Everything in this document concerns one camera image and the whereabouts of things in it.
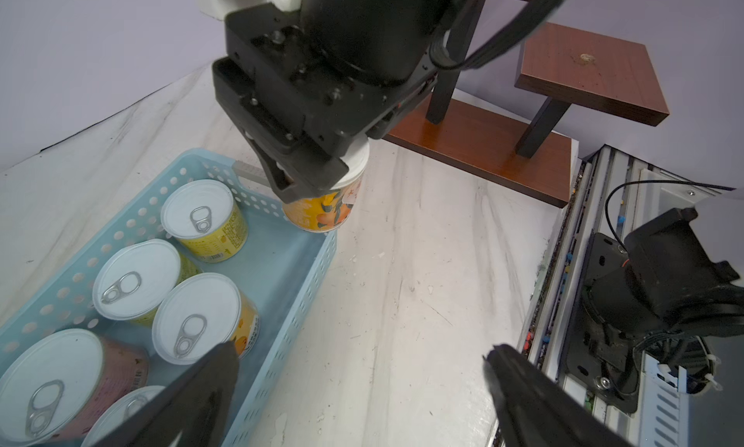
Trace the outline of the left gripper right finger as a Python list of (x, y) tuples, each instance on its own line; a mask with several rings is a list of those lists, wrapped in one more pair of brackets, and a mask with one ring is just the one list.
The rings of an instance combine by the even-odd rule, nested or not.
[(507, 447), (629, 444), (507, 344), (484, 357), (484, 377)]

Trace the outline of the orange label can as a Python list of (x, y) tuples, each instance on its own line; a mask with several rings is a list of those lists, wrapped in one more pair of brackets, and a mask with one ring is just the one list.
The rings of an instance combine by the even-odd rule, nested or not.
[(340, 227), (357, 202), (369, 156), (370, 144), (367, 138), (354, 142), (341, 157), (349, 167), (349, 172), (333, 185), (331, 191), (320, 197), (284, 204), (286, 218), (298, 228), (312, 233), (325, 233)]
[(233, 280), (202, 273), (178, 284), (162, 301), (151, 336), (158, 356), (188, 366), (225, 342), (243, 357), (256, 344), (260, 326), (257, 307)]

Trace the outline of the green label can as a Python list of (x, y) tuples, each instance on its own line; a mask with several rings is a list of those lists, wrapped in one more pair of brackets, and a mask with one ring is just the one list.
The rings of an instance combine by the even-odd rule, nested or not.
[(162, 301), (201, 270), (174, 245), (150, 240), (121, 249), (100, 270), (93, 305), (106, 319), (150, 328)]

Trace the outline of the pink label can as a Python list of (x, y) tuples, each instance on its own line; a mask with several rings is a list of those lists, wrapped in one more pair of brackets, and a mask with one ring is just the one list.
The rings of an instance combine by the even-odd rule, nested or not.
[(115, 402), (145, 386), (148, 372), (142, 347), (81, 329), (52, 334), (1, 377), (1, 444), (85, 437)]
[(101, 441), (111, 431), (118, 428), (137, 411), (151, 402), (164, 389), (165, 387), (160, 385), (145, 386), (119, 399), (96, 421), (85, 439), (83, 439), (81, 446), (90, 447)]

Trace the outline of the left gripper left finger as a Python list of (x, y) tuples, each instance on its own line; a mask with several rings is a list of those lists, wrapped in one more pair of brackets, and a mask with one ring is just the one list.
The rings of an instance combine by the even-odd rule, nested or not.
[(238, 369), (234, 346), (218, 344), (93, 446), (218, 446)]

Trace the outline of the yellow label can front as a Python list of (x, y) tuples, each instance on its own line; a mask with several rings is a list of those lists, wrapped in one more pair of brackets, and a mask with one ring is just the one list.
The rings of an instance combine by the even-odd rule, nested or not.
[(236, 256), (248, 238), (247, 222), (232, 191), (220, 181), (191, 181), (176, 189), (161, 210), (166, 232), (201, 262)]

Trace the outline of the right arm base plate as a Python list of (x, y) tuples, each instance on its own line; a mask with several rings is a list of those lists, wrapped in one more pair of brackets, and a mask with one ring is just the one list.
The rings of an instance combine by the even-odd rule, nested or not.
[(563, 344), (561, 369), (610, 406), (632, 414), (639, 404), (639, 364), (634, 347), (662, 327), (619, 243), (590, 236), (577, 299)]

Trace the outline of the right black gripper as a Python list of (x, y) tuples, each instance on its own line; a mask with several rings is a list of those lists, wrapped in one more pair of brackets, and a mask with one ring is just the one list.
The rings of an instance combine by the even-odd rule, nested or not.
[(213, 67), (218, 97), (286, 204), (316, 198), (349, 173), (360, 136), (383, 137), (428, 94), (428, 49), (465, 0), (301, 0), (222, 20), (227, 54)]

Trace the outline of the light blue plastic basket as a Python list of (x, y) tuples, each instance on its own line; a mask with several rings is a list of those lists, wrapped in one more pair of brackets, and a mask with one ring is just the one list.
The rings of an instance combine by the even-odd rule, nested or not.
[(298, 229), (285, 218), (278, 201), (240, 183), (235, 165), (227, 156), (200, 148), (178, 156), (5, 322), (1, 369), (7, 371), (42, 338), (70, 328), (153, 348), (145, 327), (116, 323), (95, 311), (93, 281), (120, 249), (170, 237), (161, 225), (160, 212), (176, 189), (198, 179), (222, 181), (232, 189), (247, 221), (247, 243), (227, 261), (197, 265), (206, 273), (233, 280), (261, 317), (258, 341), (240, 360), (222, 441), (225, 446), (247, 445), (331, 264), (336, 236)]

